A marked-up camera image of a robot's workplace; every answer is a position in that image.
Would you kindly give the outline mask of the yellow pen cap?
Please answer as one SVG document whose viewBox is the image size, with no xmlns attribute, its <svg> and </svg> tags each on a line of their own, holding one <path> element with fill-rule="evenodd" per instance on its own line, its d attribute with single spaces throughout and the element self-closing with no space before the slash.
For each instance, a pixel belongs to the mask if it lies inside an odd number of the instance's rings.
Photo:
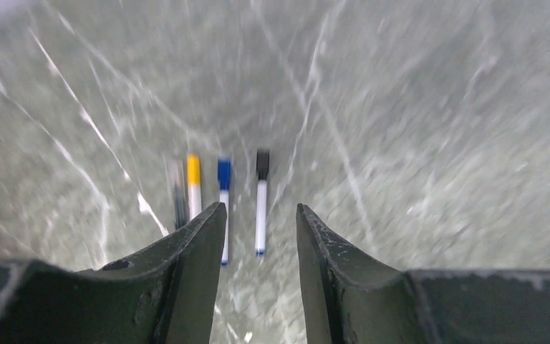
<svg viewBox="0 0 550 344">
<path fill-rule="evenodd" d="M 189 186 L 201 185 L 201 160 L 195 154 L 187 155 L 187 182 Z"/>
</svg>

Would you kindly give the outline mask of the black marker cap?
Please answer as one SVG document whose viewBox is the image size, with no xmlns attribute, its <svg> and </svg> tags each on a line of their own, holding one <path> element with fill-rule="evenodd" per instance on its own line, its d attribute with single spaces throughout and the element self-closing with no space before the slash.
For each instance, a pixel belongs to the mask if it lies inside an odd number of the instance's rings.
<svg viewBox="0 0 550 344">
<path fill-rule="evenodd" d="M 265 181 L 270 170 L 270 150 L 257 150 L 256 152 L 256 174 L 258 180 Z"/>
</svg>

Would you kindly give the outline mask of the thin black pen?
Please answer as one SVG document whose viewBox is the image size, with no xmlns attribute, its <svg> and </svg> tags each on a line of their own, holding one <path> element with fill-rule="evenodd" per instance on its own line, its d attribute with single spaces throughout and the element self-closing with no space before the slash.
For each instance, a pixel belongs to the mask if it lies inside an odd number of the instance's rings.
<svg viewBox="0 0 550 344">
<path fill-rule="evenodd" d="M 175 228 L 180 229 L 188 223 L 188 200 L 183 162 L 173 159 L 168 165 L 168 182 L 174 206 Z"/>
</svg>

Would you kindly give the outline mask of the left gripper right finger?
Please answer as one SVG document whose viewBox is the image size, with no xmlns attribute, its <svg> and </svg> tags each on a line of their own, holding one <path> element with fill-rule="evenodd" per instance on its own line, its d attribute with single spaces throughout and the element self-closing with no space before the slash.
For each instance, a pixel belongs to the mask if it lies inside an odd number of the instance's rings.
<svg viewBox="0 0 550 344">
<path fill-rule="evenodd" d="M 550 343 L 550 270 L 384 264 L 296 209 L 309 343 Z"/>
</svg>

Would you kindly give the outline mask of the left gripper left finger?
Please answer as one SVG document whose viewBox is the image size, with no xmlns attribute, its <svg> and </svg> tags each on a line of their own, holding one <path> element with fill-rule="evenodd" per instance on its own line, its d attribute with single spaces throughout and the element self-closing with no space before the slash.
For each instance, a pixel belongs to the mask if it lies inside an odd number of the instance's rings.
<svg viewBox="0 0 550 344">
<path fill-rule="evenodd" d="M 207 343 L 226 207 L 102 269 L 0 259 L 0 343 Z"/>
</svg>

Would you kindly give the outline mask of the silver marker pen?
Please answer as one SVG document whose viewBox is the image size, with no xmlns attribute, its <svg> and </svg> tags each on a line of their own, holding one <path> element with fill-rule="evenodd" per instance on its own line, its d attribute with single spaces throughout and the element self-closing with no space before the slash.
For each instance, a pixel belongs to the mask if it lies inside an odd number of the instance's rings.
<svg viewBox="0 0 550 344">
<path fill-rule="evenodd" d="M 194 219 L 202 210 L 201 185 L 199 183 L 188 184 L 189 219 Z"/>
</svg>

